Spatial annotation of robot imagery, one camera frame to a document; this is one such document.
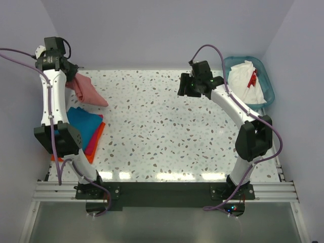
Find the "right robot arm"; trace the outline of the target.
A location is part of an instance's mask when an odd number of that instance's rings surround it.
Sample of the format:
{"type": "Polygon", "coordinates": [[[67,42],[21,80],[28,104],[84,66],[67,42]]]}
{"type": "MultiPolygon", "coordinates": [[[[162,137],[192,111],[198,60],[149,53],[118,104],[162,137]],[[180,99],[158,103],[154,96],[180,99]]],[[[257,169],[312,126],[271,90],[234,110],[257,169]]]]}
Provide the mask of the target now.
{"type": "Polygon", "coordinates": [[[214,77],[207,61],[193,62],[190,73],[182,73],[178,96],[201,97],[204,95],[219,105],[233,120],[238,131],[235,149],[238,158],[232,172],[227,176],[225,192],[236,199],[243,194],[243,185],[250,182],[252,170],[248,170],[272,148],[272,120],[250,110],[221,76],[214,77]]]}

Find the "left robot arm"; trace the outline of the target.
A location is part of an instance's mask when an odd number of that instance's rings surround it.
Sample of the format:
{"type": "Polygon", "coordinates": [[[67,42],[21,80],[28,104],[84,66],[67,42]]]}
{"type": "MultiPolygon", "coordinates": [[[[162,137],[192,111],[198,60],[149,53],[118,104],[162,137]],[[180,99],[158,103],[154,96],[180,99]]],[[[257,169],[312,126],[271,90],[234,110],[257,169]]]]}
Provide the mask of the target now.
{"type": "Polygon", "coordinates": [[[105,186],[84,151],[80,131],[70,124],[65,106],[65,89],[73,89],[84,103],[107,106],[97,93],[89,77],[79,74],[78,66],[69,61],[62,37],[46,37],[44,46],[35,51],[35,68],[43,88],[43,116],[41,125],[34,128],[34,136],[46,151],[53,155],[58,182],[62,182],[63,168],[71,163],[81,190],[92,198],[101,198],[105,186]]]}

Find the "salmon pink t shirt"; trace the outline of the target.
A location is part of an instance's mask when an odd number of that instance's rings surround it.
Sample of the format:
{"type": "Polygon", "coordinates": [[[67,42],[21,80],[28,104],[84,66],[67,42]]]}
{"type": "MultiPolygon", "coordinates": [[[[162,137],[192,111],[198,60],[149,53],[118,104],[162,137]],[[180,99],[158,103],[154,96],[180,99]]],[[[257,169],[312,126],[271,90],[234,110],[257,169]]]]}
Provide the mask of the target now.
{"type": "Polygon", "coordinates": [[[107,107],[108,102],[96,91],[91,83],[91,79],[87,76],[77,73],[70,82],[66,82],[65,86],[74,90],[79,102],[95,106],[107,107]]]}

